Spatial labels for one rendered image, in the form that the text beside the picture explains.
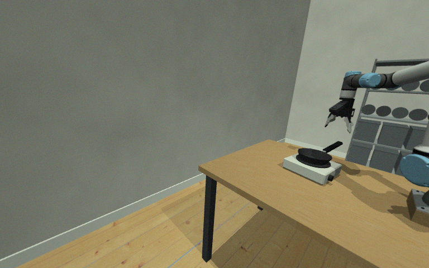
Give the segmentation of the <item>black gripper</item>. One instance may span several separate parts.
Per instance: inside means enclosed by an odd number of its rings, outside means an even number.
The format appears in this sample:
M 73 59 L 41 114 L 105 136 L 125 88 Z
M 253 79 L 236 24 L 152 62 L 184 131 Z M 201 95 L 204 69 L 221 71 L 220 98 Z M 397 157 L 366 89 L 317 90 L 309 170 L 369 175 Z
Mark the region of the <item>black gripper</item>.
M 335 120 L 335 118 L 336 117 L 338 117 L 338 116 L 341 116 L 341 118 L 343 118 L 344 116 L 345 116 L 345 118 L 344 118 L 344 121 L 346 122 L 346 126 L 347 126 L 347 130 L 348 130 L 348 132 L 349 133 L 351 133 L 351 126 L 353 126 L 354 125 L 354 123 L 353 122 L 351 122 L 351 117 L 353 117 L 353 115 L 354 115 L 354 112 L 355 112 L 355 109 L 354 108 L 352 108 L 353 107 L 353 105 L 354 105 L 354 98 L 339 98 L 340 100 L 342 100 L 342 101 L 349 101 L 349 105 L 348 106 L 346 106 L 345 108 L 343 108 L 342 110 L 340 110 L 339 112 L 337 112 L 337 113 L 330 113 L 329 114 L 329 116 L 328 116 L 328 118 L 327 118 L 327 121 L 326 121 L 326 124 L 325 124 L 325 127 L 330 123 L 330 122 L 333 122 L 334 120 Z M 353 112 L 354 111 L 354 112 Z M 353 112 L 353 115 L 352 115 L 352 112 Z

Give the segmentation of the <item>black frying pan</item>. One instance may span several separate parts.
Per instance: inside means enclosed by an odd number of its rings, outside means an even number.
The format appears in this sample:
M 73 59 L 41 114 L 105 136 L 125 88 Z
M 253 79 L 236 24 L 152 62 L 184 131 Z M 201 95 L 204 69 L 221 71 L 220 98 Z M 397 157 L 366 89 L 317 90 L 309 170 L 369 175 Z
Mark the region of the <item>black frying pan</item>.
M 335 148 L 341 145 L 343 145 L 343 143 L 340 141 L 337 141 L 332 145 L 323 149 L 323 151 L 301 148 L 301 149 L 298 149 L 298 153 L 299 153 L 299 157 L 305 162 L 308 162 L 310 164 L 315 164 L 315 165 L 325 165 L 330 160 L 332 160 L 332 156 L 329 155 L 328 152 L 334 150 Z

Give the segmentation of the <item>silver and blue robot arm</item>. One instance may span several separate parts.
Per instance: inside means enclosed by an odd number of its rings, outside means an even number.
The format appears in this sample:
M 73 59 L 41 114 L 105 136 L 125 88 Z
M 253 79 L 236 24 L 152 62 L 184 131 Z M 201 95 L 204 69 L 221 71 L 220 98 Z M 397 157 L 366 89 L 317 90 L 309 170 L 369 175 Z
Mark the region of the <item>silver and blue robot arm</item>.
M 400 88 L 402 85 L 429 79 L 429 61 L 390 74 L 348 71 L 341 88 L 341 98 L 355 98 L 357 88 Z M 354 90 L 354 91 L 353 91 Z M 340 101 L 329 112 L 337 113 L 349 101 Z M 429 121 L 422 143 L 413 148 L 410 155 L 403 157 L 399 168 L 404 177 L 411 183 L 429 188 Z

